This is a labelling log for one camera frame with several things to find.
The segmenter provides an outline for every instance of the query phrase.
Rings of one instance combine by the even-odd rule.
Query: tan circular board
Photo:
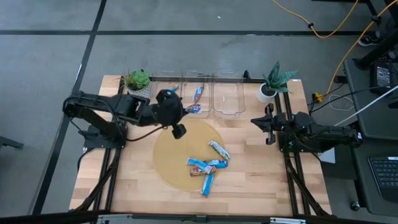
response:
[[[172,128],[163,130],[154,148],[154,163],[157,172],[170,185],[181,190],[197,190],[203,187],[205,176],[191,177],[189,170],[194,166],[186,165],[189,157],[198,160],[224,159],[212,147],[210,141],[216,141],[224,147],[220,134],[209,124],[199,119],[182,119],[187,133],[180,139],[174,139]]]

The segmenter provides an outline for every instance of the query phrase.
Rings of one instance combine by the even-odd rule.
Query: green plant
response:
[[[127,75],[124,75],[123,80],[124,85],[134,91],[141,90],[150,83],[149,73],[144,72],[142,69],[139,72],[127,71]]]
[[[283,74],[279,74],[279,61],[274,65],[268,77],[264,74],[264,80],[266,83],[267,91],[276,91],[278,93],[287,92],[288,89],[283,85],[287,83],[295,74],[296,71],[285,72]]]

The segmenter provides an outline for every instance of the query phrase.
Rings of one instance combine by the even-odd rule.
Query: wooden table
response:
[[[246,110],[237,119],[217,119],[213,113],[203,120],[215,127],[231,154],[227,169],[213,182],[210,196],[199,190],[186,192],[167,185],[154,169],[152,151],[160,131],[137,142],[129,142],[122,150],[112,212],[207,214],[247,216],[291,216],[289,188],[282,153],[277,143],[265,144],[267,133],[249,122],[264,116],[265,104],[256,98],[260,84],[244,84]],[[118,76],[104,76],[100,95],[118,92]],[[288,82],[293,114],[308,111],[300,80]],[[282,110],[285,110],[283,96]],[[110,119],[109,114],[101,115]],[[137,138],[154,127],[129,126],[129,138]],[[81,161],[70,208],[79,206],[98,182],[104,149],[95,149]],[[322,208],[331,213],[322,169],[311,154],[302,153],[305,183]],[[100,208],[104,208],[108,186],[103,190]],[[298,209],[303,213],[300,191],[296,186]]]

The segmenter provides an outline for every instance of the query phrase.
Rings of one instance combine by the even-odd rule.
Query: black desk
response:
[[[370,87],[370,71],[358,69],[349,59],[344,62],[345,74],[351,91]],[[378,95],[364,91],[353,95],[355,110],[360,110]],[[363,145],[351,149],[357,180],[355,180],[359,204],[375,215],[398,217],[398,203],[383,200],[377,189],[368,159],[379,156],[398,156],[398,109],[389,109],[392,100],[381,99],[358,115],[363,132]]]
[[[359,204],[366,207],[369,213],[398,217],[398,203],[381,198],[368,162],[369,157],[398,156],[398,142],[369,138],[363,140],[364,144],[361,147],[352,149],[358,178],[356,185],[359,185],[356,186],[359,187],[357,189]]]
[[[363,90],[370,87],[370,71],[358,69],[351,59],[344,62],[345,74],[351,91]],[[356,111],[364,108],[379,95],[364,91],[353,95]],[[387,140],[398,140],[398,109],[388,108],[388,104],[395,100],[386,97],[379,100],[358,115],[359,125],[365,137]]]

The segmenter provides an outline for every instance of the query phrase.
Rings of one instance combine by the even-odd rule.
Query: white pot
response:
[[[270,103],[274,97],[276,96],[277,92],[275,92],[274,95],[272,96],[267,96],[265,94],[262,93],[261,88],[262,86],[265,85],[265,83],[263,83],[260,88],[259,88],[259,94],[257,94],[257,99],[261,102],[261,103]]]

